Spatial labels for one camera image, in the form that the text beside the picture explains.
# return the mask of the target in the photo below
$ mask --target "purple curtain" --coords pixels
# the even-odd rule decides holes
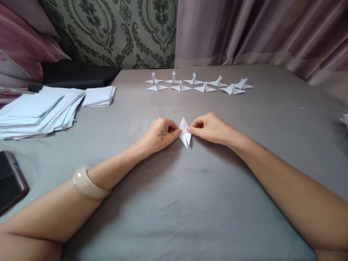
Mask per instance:
[[[175,67],[270,63],[348,104],[347,0],[180,0]]]

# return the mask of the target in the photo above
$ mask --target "phone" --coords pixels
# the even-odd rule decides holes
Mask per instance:
[[[15,156],[7,151],[0,152],[0,215],[26,196],[29,186]]]

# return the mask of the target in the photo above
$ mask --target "gray bedsheet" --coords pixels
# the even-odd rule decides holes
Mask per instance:
[[[158,79],[173,70],[157,70]],[[80,108],[71,129],[0,141],[30,192],[0,222],[69,179],[125,149],[158,117],[190,124],[214,112],[281,158],[348,199],[348,108],[272,65],[177,69],[177,79],[226,84],[248,78],[245,94],[147,91],[149,70],[123,70],[109,107]],[[139,163],[66,244],[63,260],[315,260],[248,167],[227,147],[180,139]]]

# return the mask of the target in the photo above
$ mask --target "bracelet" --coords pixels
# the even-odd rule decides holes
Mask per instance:
[[[87,175],[87,166],[79,167],[73,174],[72,180],[77,190],[87,198],[104,199],[111,193],[111,190],[104,190],[94,185]]]

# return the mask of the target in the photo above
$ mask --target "wallpaper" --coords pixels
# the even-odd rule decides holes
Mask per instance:
[[[73,60],[174,67],[178,0],[39,0]]]

